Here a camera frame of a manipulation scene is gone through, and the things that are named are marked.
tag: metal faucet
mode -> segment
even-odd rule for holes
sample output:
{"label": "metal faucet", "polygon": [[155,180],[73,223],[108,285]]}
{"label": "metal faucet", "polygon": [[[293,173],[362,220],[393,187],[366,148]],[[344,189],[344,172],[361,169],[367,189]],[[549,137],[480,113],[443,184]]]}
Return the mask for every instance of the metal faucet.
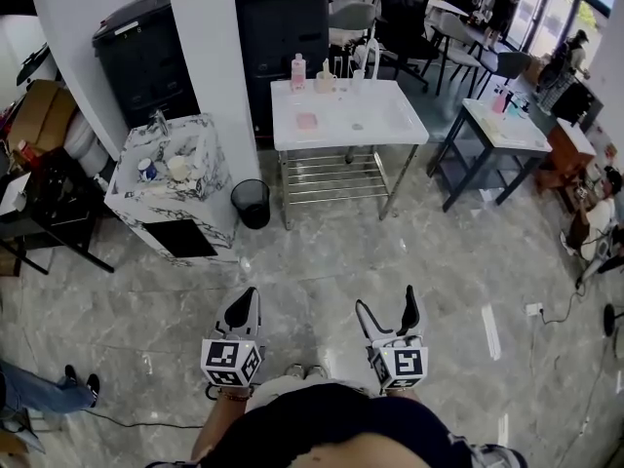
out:
{"label": "metal faucet", "polygon": [[164,137],[169,136],[169,125],[167,124],[167,120],[165,119],[165,115],[163,114],[163,111],[161,111],[160,109],[154,110],[149,115],[149,123],[147,124],[147,130],[149,130],[150,132],[153,132],[157,126],[160,129],[160,132]]}

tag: white pants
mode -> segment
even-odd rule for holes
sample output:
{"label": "white pants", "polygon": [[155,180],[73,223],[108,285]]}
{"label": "white pants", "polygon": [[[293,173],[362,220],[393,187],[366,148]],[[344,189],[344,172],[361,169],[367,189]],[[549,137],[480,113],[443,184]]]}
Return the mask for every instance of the white pants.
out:
{"label": "white pants", "polygon": [[247,402],[246,412],[261,408],[263,406],[267,406],[275,399],[277,399],[280,395],[288,394],[290,392],[296,392],[297,390],[303,390],[304,388],[308,388],[314,385],[325,385],[328,383],[337,383],[339,385],[348,386],[350,388],[353,388],[354,390],[362,392],[365,395],[368,395],[369,397],[376,397],[378,395],[373,394],[371,390],[360,385],[359,383],[340,381],[331,378],[323,378],[319,374],[311,374],[304,379],[295,376],[285,375],[265,381],[259,387],[257,387],[253,392],[252,397]]}

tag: black wire mesh bin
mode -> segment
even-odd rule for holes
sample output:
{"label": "black wire mesh bin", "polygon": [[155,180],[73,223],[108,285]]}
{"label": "black wire mesh bin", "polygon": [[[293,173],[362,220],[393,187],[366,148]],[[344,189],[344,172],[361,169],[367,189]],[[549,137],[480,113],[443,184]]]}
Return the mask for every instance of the black wire mesh bin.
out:
{"label": "black wire mesh bin", "polygon": [[250,229],[261,229],[271,218],[270,191],[261,180],[243,180],[232,191],[232,205]]}

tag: marble sink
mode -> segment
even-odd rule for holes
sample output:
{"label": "marble sink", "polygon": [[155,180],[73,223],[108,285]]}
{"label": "marble sink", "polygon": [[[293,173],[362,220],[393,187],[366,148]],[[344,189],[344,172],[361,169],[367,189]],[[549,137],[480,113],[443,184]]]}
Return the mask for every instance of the marble sink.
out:
{"label": "marble sink", "polygon": [[[200,114],[167,123],[166,135],[157,125],[131,130],[104,202],[141,239],[177,265],[236,261],[232,244],[238,217],[230,202],[232,178],[212,118]],[[167,169],[174,156],[183,156],[190,170],[183,181],[173,180]],[[148,182],[137,170],[144,158],[150,158],[158,171]],[[198,241],[197,231],[189,227],[199,229],[210,243],[210,254],[197,255],[197,249],[184,247],[184,242]]]}

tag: pink bottle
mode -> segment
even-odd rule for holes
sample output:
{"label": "pink bottle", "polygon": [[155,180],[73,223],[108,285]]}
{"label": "pink bottle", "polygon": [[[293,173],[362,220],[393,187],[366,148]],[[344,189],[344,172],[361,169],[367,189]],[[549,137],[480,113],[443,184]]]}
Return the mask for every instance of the pink bottle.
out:
{"label": "pink bottle", "polygon": [[301,54],[295,54],[291,63],[291,90],[293,92],[305,89],[305,59]]}
{"label": "pink bottle", "polygon": [[491,106],[491,110],[495,113],[502,114],[505,110],[505,103],[507,98],[507,89],[502,88],[498,97],[494,100],[494,104]]}

